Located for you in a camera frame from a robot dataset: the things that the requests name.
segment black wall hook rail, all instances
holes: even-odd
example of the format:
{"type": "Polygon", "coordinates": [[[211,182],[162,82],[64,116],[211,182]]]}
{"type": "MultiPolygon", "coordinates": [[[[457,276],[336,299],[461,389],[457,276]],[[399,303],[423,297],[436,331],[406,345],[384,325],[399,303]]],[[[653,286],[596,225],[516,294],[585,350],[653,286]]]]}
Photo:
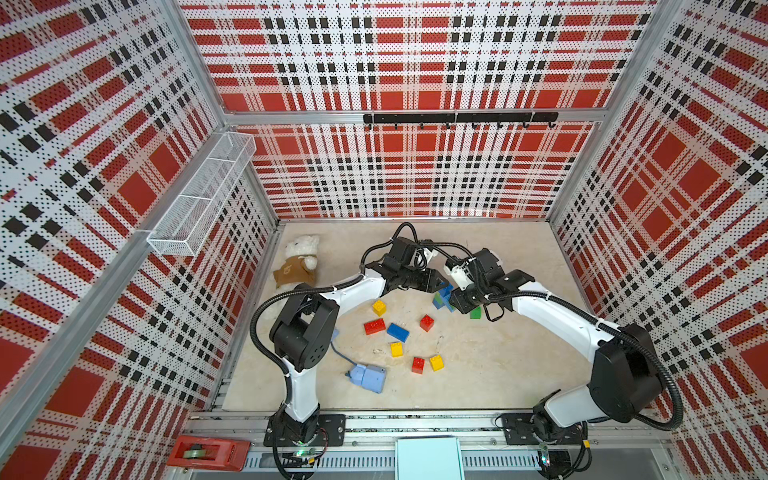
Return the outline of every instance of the black wall hook rail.
{"type": "Polygon", "coordinates": [[[559,113],[551,112],[508,112],[495,113],[434,113],[434,114],[364,114],[363,123],[367,125],[400,124],[523,124],[546,123],[554,127],[559,113]]]}

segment stuffed animal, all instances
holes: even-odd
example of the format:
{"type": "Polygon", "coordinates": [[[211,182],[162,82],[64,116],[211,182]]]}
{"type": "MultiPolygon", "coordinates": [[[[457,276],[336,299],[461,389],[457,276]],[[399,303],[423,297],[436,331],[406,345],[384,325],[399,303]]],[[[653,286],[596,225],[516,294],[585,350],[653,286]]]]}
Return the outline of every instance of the stuffed animal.
{"type": "Polygon", "coordinates": [[[320,237],[317,235],[302,235],[288,242],[285,263],[272,272],[277,287],[287,283],[306,283],[309,286],[315,286],[319,246],[320,237]]]}

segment plaid pattern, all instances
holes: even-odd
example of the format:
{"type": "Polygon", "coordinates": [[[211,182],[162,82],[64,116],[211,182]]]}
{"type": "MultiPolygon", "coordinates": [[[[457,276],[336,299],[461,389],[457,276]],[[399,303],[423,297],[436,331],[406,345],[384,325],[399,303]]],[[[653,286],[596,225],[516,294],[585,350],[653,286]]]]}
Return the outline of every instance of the plaid pattern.
{"type": "Polygon", "coordinates": [[[230,111],[602,107],[657,4],[179,3],[230,111]]]}
{"type": "Polygon", "coordinates": [[[278,216],[545,218],[591,124],[245,126],[278,216]]]}
{"type": "MultiPolygon", "coordinates": [[[[0,25],[2,401],[215,125],[155,0],[2,1],[0,25]]],[[[149,256],[0,477],[160,478],[213,388],[260,217],[240,184],[201,255],[149,256]]]]}
{"type": "Polygon", "coordinates": [[[188,413],[214,390],[266,246],[248,189],[238,182],[197,257],[144,261],[1,477],[162,478],[188,413]]]}
{"type": "Polygon", "coordinates": [[[596,314],[650,330],[674,374],[692,478],[768,465],[767,24],[764,2],[689,0],[555,226],[596,314]]]}

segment blue cable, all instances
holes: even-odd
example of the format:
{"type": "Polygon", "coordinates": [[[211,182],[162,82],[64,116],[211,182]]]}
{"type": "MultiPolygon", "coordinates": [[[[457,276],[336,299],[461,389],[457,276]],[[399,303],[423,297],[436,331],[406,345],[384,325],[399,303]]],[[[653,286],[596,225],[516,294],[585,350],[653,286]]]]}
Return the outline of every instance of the blue cable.
{"type": "Polygon", "coordinates": [[[336,352],[336,355],[338,355],[341,358],[345,359],[347,362],[352,363],[354,366],[357,366],[357,362],[353,362],[348,356],[345,356],[343,353],[340,353],[339,350],[337,350],[336,347],[333,346],[333,342],[331,342],[331,349],[334,352],[336,352]]]}

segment yellow lego brick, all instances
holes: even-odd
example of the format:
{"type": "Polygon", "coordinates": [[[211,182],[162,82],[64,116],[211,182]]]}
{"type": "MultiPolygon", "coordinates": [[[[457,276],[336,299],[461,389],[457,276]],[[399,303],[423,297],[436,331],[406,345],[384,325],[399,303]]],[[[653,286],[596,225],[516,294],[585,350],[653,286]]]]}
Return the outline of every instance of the yellow lego brick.
{"type": "Polygon", "coordinates": [[[386,304],[381,300],[377,300],[376,303],[373,304],[373,312],[378,316],[384,315],[384,312],[386,312],[386,304]]]}
{"type": "Polygon", "coordinates": [[[392,356],[402,356],[402,343],[400,342],[390,343],[389,348],[392,349],[392,356]]]}
{"type": "Polygon", "coordinates": [[[445,366],[445,364],[442,362],[442,357],[440,355],[435,355],[431,359],[429,359],[429,363],[432,364],[432,371],[437,372],[442,367],[445,366]]]}

